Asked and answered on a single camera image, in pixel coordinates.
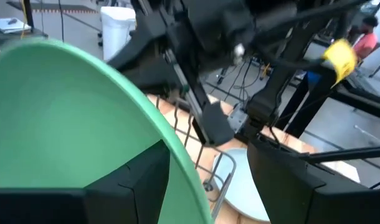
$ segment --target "white bucket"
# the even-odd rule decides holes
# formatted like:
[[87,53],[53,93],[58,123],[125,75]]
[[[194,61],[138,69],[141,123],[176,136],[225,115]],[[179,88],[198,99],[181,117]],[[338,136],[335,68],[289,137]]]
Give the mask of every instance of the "white bucket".
[[103,26],[103,59],[110,60],[130,40],[135,29],[136,14],[126,7],[105,6],[100,10]]

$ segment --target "wooden table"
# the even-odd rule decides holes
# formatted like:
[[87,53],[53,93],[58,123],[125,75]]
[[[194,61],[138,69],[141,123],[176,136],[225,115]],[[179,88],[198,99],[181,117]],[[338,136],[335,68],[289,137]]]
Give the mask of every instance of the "wooden table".
[[[155,96],[149,95],[148,98],[150,99],[151,102],[156,104],[157,98]],[[212,96],[210,96],[209,99],[211,102],[218,100]],[[221,102],[221,107],[222,107],[222,110],[225,114],[229,114],[233,110],[232,105],[230,105],[226,102],[223,102],[223,101]],[[175,117],[174,117],[175,107],[173,105],[169,104],[168,102],[160,99],[158,101],[158,108],[159,108],[160,112],[164,115],[164,117],[167,119],[167,121],[171,124],[171,126],[174,126],[175,125]],[[177,117],[178,117],[178,123],[176,126],[177,127],[176,134],[179,136],[180,140],[182,140],[182,142],[184,142],[184,140],[186,138],[186,135],[184,133],[187,133],[187,131],[189,129],[189,125],[188,125],[189,124],[189,113],[187,113],[183,110],[178,110],[177,111]],[[273,131],[276,134],[278,140],[282,144],[284,144],[284,145],[286,145],[286,146],[288,146],[288,147],[290,147],[290,148],[292,148],[298,152],[309,152],[309,153],[316,153],[317,152],[317,150],[313,146],[304,143],[303,141],[283,132],[282,130],[279,130],[277,128],[273,128]],[[265,127],[262,130],[262,134],[273,139],[272,133],[269,131],[269,129],[267,127]],[[190,135],[193,138],[188,139],[188,142],[186,144],[186,149],[187,149],[191,159],[193,161],[196,161],[198,154],[199,154],[199,151],[200,151],[200,148],[201,148],[201,143],[198,141],[197,134],[195,133],[195,131],[192,127],[190,130]],[[232,139],[228,143],[226,143],[226,144],[224,144],[218,148],[220,150],[224,151],[224,150],[227,150],[227,149],[230,149],[233,147],[247,148],[247,145],[240,142],[237,139]],[[209,170],[212,170],[214,158],[217,155],[218,155],[217,151],[215,151],[211,148],[205,147],[203,149],[202,156],[201,156],[201,159],[199,161],[200,165],[209,169]],[[339,162],[328,162],[328,163],[325,163],[325,165],[330,167],[331,169],[339,172],[340,174],[342,174],[342,175],[344,175],[344,176],[346,176],[346,177],[348,177],[348,178],[350,178],[356,182],[359,182],[358,171],[353,166],[351,166],[345,162],[341,162],[341,161],[339,161]],[[201,169],[198,169],[197,171],[198,171],[198,173],[200,175],[200,179],[202,181],[206,180],[210,176],[208,172],[203,171]],[[212,191],[212,192],[208,193],[208,196],[210,198],[211,197],[214,198],[214,195],[217,195],[216,191]],[[210,208],[211,209],[214,208],[214,203],[210,202]],[[251,220],[247,217],[244,217],[243,215],[239,214],[236,210],[231,208],[230,205],[227,204],[226,202],[224,202],[222,204],[221,210],[220,210],[219,215],[216,219],[216,224],[262,224],[262,223],[265,223],[265,222],[257,222],[257,221]]]

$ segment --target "person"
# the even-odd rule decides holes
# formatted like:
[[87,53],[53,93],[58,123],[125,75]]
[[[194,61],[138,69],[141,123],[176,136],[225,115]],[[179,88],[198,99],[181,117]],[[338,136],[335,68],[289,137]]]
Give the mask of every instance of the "person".
[[377,36],[374,34],[374,28],[378,26],[378,19],[375,16],[368,16],[363,19],[359,31],[364,34],[362,38],[353,46],[358,56],[358,60],[365,59],[377,44]]

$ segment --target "yellow tape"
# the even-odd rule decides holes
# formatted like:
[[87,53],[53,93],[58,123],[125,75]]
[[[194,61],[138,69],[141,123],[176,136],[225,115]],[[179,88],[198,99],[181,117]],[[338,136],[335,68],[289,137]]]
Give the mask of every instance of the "yellow tape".
[[337,40],[329,46],[323,57],[329,60],[337,74],[335,84],[353,72],[358,58],[349,42],[345,39]]

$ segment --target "white plate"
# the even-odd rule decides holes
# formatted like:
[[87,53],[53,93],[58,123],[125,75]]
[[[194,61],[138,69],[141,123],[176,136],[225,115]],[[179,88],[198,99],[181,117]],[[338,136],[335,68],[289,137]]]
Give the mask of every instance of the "white plate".
[[[252,180],[251,170],[247,160],[247,150],[230,149],[226,151],[226,153],[233,157],[237,168],[234,172],[232,182],[227,189],[225,199],[241,214],[257,221],[269,222],[265,207]],[[217,166],[216,174],[225,180],[232,169],[233,162],[227,156],[223,155]],[[223,183],[217,177],[214,177],[214,182],[220,190]]]

